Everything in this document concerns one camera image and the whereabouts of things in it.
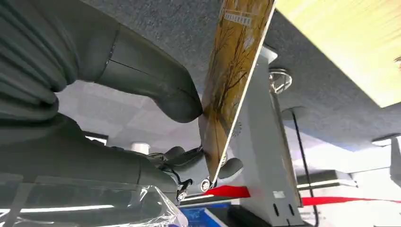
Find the tree pattern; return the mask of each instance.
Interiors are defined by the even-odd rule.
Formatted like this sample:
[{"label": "tree pattern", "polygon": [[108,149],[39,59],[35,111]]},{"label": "tree pattern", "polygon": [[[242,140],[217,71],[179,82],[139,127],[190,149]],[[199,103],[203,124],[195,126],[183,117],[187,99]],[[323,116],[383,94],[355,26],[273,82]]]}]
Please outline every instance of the tree pattern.
[{"label": "tree pattern", "polygon": [[[274,0],[224,0],[211,51],[202,97],[204,115],[200,136],[211,180],[227,148],[228,136],[240,109],[257,50],[263,42]],[[231,14],[251,19],[250,25],[225,18]]]}]

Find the gray carpet ceiling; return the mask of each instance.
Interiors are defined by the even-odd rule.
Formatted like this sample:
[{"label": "gray carpet ceiling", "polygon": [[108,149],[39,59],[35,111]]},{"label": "gray carpet ceiling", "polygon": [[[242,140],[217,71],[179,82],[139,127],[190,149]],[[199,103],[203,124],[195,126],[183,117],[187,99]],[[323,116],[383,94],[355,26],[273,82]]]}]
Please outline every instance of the gray carpet ceiling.
[{"label": "gray carpet ceiling", "polygon": [[[220,0],[83,1],[176,58],[202,94]],[[368,148],[372,138],[399,131],[400,104],[380,109],[280,13],[274,14],[265,42],[279,54],[272,67],[293,75],[292,86],[279,96],[281,107],[307,107],[307,115],[299,119],[301,131],[348,150]],[[129,148],[133,141],[148,142],[152,152],[199,145],[196,121],[173,122],[148,98],[85,82],[58,96],[62,113],[84,130],[108,135],[110,145]]]}]

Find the ceiling light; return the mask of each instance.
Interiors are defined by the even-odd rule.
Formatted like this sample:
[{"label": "ceiling light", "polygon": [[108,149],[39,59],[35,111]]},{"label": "ceiling light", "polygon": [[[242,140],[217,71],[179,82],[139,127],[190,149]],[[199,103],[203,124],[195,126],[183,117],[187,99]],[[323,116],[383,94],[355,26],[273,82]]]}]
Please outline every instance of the ceiling light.
[{"label": "ceiling light", "polygon": [[198,200],[198,199],[204,199],[204,198],[209,198],[209,197],[213,197],[214,195],[201,195],[201,196],[196,196],[196,197],[190,197],[190,198],[185,198],[183,200],[181,200],[181,202],[183,201],[191,201],[191,200]]},{"label": "ceiling light", "polygon": [[[76,211],[76,210],[97,210],[104,208],[113,208],[112,205],[84,206],[84,207],[53,207],[53,208],[28,208],[21,209],[21,213],[39,213],[39,212],[59,212],[59,211]],[[0,209],[0,213],[8,213],[10,209]]]},{"label": "ceiling light", "polygon": [[132,151],[139,152],[139,153],[142,153],[142,154],[145,154],[145,155],[149,154],[149,148],[150,148],[150,145],[147,144],[147,143],[137,143],[137,142],[135,142],[135,143],[131,144],[131,150]]},{"label": "ceiling light", "polygon": [[[342,184],[342,185],[346,185],[346,186],[354,186],[354,187],[357,186],[357,183],[355,181],[345,180],[345,179],[313,182],[313,183],[311,183],[310,186],[314,187],[314,186],[321,186],[321,185],[327,185],[327,184],[333,184],[333,183],[338,183],[338,184]],[[299,184],[296,187],[297,188],[307,188],[307,187],[309,187],[309,184],[308,183]]]},{"label": "ceiling light", "polygon": [[103,143],[104,145],[106,145],[106,143],[107,143],[107,140],[105,140],[105,139],[101,139],[101,138],[97,138],[97,137],[92,137],[92,136],[85,136],[85,137],[88,138],[88,139],[90,139],[90,140],[97,140],[97,141]]},{"label": "ceiling light", "polygon": [[372,140],[372,144],[379,146],[379,147],[385,147],[391,145],[391,139],[399,137],[401,134],[395,133],[395,134],[390,134],[384,137],[380,137],[378,139]]}]

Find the red tape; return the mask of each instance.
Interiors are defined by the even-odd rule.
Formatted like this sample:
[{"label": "red tape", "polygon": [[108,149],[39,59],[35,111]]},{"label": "red tape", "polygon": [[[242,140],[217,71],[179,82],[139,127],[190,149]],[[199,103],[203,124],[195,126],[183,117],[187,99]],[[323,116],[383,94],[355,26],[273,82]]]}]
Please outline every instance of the red tape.
[{"label": "red tape", "polygon": [[[234,198],[248,198],[251,195],[245,186],[229,186],[224,185],[217,188],[212,188],[204,193],[204,195],[214,195],[221,197],[234,197]],[[401,201],[393,200],[379,200],[379,199],[366,199],[366,198],[349,198],[349,197],[303,197],[302,203],[304,206],[322,205],[331,203],[341,203],[350,201],[390,201],[401,203]]]}]

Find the fluorescent light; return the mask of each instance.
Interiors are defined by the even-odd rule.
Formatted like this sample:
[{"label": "fluorescent light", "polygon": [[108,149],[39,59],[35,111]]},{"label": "fluorescent light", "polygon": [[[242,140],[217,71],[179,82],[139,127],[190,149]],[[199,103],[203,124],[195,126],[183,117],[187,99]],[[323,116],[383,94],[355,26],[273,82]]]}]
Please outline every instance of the fluorescent light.
[{"label": "fluorescent light", "polygon": [[391,139],[398,138],[400,136],[401,135],[399,133],[386,135],[384,137],[381,137],[381,138],[378,138],[378,139],[374,139],[372,141],[372,144],[374,144],[376,146],[380,146],[380,147],[385,147],[385,146],[391,145]]},{"label": "fluorescent light", "polygon": [[183,202],[183,201],[191,201],[191,200],[198,200],[198,199],[204,199],[204,198],[209,198],[209,197],[213,197],[213,196],[214,196],[214,195],[201,195],[201,196],[196,196],[196,197],[190,197],[190,198],[181,200],[181,202]]},{"label": "fluorescent light", "polygon": [[92,136],[85,136],[85,137],[90,139],[90,140],[97,140],[97,141],[103,143],[104,145],[106,145],[106,143],[107,143],[107,140],[105,140],[105,139],[96,138],[96,137],[92,137]]},{"label": "fluorescent light", "polygon": [[372,141],[372,144],[380,147],[391,145],[391,139]]},{"label": "fluorescent light", "polygon": [[[345,179],[337,179],[337,180],[313,182],[313,183],[311,183],[310,186],[313,187],[313,186],[320,186],[320,185],[326,185],[326,184],[332,184],[332,183],[340,183],[340,184],[344,184],[347,186],[356,186],[357,185],[357,183],[355,183],[355,181],[345,180]],[[296,187],[297,188],[306,188],[306,187],[309,187],[309,184],[307,184],[307,183],[299,184]]]},{"label": "fluorescent light", "polygon": [[[97,210],[104,208],[113,208],[112,205],[85,206],[85,207],[53,207],[53,208],[28,208],[21,209],[21,213],[39,213],[39,212],[59,212],[59,211],[75,211],[75,210]],[[10,209],[0,209],[0,213],[7,213]]]}]

